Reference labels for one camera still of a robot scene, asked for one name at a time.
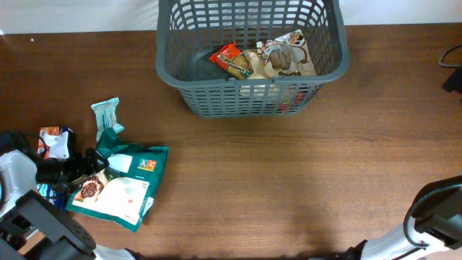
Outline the green food pouch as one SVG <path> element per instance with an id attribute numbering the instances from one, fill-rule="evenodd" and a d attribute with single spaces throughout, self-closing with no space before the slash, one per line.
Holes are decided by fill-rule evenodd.
<path id="1" fill-rule="evenodd" d="M 108 166 L 83 181 L 71 194 L 66 209 L 136 232 L 154 204 L 169 148 L 128 144 L 113 129 L 106 129 L 96 151 Z"/>

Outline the orange spaghetti pasta package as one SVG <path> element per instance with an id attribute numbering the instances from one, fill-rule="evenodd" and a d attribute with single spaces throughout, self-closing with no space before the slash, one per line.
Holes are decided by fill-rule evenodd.
<path id="1" fill-rule="evenodd" d="M 234 43 L 230 43 L 224 45 L 219 51 L 212 54 L 209 57 L 209 60 L 212 63 L 224 69 L 225 71 L 227 71 L 229 74 L 232 75 L 232 77 L 236 79 L 250 79 L 249 76 L 253 73 L 253 70 L 251 69 L 250 63 L 248 62 L 246 57 L 244 57 L 243 51 L 237 48 L 237 46 Z M 263 98 L 261 100 L 257 100 L 254 97 L 247 98 L 251 99 L 255 105 L 260 105 L 264 113 L 277 111 L 279 109 L 279 105 L 282 104 L 280 101 L 276 101 L 274 103 L 269 102 L 266 98 Z"/>

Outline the beige dried mushroom bag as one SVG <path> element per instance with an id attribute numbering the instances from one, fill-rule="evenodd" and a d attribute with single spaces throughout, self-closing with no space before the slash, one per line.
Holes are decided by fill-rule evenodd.
<path id="1" fill-rule="evenodd" d="M 289 32 L 273 40 L 263 40 L 254 49 L 245 49 L 244 57 L 250 63 L 253 73 L 250 79 L 271 79 L 273 77 L 315 76 L 315 68 L 310 57 L 308 45 L 301 30 Z M 284 90 L 282 86 L 272 84 L 269 87 L 256 85 L 240 88 L 243 98 L 266 98 L 269 102 L 288 103 L 293 89 Z"/>

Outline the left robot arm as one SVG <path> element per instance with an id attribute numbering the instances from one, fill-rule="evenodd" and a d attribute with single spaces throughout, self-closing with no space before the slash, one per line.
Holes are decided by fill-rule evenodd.
<path id="1" fill-rule="evenodd" d="M 50 147 L 33 149 L 26 134 L 1 133 L 1 258 L 2 259 L 139 259 L 128 249 L 96 244 L 77 221 L 50 203 L 37 182 L 67 185 L 108 165 L 93 149 L 71 153 L 68 135 L 61 135 L 63 159 Z"/>

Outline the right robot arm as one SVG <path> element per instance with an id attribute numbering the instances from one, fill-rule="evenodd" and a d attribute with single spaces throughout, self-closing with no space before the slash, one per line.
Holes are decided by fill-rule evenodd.
<path id="1" fill-rule="evenodd" d="M 461 176 L 424 186 L 416 195 L 404 221 L 374 240 L 349 248 L 339 259 L 421 259 L 461 247 Z"/>

